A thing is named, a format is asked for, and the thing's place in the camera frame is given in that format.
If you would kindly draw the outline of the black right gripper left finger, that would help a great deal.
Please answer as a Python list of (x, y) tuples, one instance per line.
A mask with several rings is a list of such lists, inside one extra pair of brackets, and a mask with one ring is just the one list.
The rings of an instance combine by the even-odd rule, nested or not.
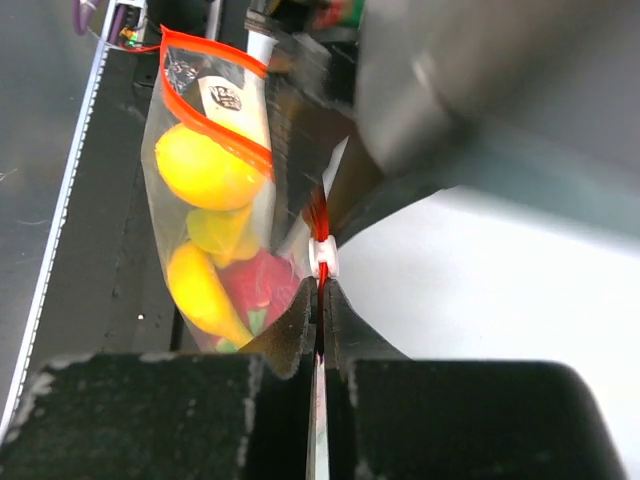
[(37, 372), (5, 479), (305, 479), (317, 287), (235, 354), (87, 354)]

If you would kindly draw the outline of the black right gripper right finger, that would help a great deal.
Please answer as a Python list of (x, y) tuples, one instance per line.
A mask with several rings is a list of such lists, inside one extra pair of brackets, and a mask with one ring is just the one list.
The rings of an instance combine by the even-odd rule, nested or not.
[(621, 479), (586, 383), (557, 362), (412, 360), (325, 283), (333, 479)]

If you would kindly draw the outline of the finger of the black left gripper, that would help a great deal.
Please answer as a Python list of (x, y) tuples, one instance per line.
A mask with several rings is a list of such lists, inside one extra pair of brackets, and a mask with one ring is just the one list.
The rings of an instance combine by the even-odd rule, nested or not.
[(337, 244), (441, 190), (436, 173), (449, 153), (444, 137), (379, 160), (360, 136), (349, 137), (329, 192), (329, 225)]

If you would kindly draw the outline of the red dragon fruit toy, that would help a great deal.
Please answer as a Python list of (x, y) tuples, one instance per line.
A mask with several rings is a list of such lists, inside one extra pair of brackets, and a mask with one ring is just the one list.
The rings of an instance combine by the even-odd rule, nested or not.
[(270, 327), (289, 307), (301, 279), (285, 258), (260, 248), (248, 260), (217, 270), (240, 320), (253, 336)]

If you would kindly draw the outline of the yellow banana toy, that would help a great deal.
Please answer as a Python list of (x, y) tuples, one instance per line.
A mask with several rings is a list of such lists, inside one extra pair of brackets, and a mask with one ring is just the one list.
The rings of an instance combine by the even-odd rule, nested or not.
[(253, 335), (240, 320), (207, 253), (188, 241), (172, 254), (166, 280), (179, 310), (206, 334), (222, 337), (236, 348)]

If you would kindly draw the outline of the yellow lemon toy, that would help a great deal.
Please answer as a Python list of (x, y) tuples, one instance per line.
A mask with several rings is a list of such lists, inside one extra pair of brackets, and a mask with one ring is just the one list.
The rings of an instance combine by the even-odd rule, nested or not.
[(239, 209), (250, 204), (266, 182), (253, 166), (182, 123), (159, 138), (155, 158), (169, 189), (199, 208)]

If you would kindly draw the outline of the clear zip bag orange zipper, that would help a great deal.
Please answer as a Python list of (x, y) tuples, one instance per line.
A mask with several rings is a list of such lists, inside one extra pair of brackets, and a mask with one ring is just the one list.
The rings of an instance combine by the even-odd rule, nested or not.
[(164, 29), (141, 163), (162, 271), (198, 345), (233, 353), (272, 326), (301, 282), (338, 271), (325, 195), (276, 230), (266, 68)]

